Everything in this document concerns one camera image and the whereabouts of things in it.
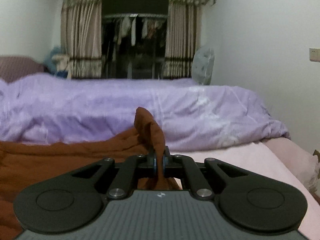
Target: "beige curtain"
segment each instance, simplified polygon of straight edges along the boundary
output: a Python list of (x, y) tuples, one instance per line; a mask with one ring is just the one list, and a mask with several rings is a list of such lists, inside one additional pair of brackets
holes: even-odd
[(169, 0), (164, 78), (191, 77), (199, 44), (200, 0)]
[(101, 77), (101, 0), (63, 1), (61, 46), (73, 78)]

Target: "silver bolt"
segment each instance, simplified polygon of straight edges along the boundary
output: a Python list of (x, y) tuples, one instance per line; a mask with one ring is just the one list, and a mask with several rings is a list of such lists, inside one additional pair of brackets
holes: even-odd
[(212, 191), (207, 188), (202, 188), (197, 191), (197, 195), (200, 197), (209, 197), (211, 196)]
[(124, 190), (121, 188), (113, 188), (109, 191), (109, 195), (112, 197), (121, 197), (124, 195)]

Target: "purple comforter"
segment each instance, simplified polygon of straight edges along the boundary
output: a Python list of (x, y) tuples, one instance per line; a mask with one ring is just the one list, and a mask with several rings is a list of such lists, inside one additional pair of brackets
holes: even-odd
[(3, 141), (106, 140), (132, 127), (138, 106), (151, 112), (172, 151), (289, 137), (254, 92), (190, 79), (75, 81), (35, 74), (10, 84), (0, 80), (0, 104)]

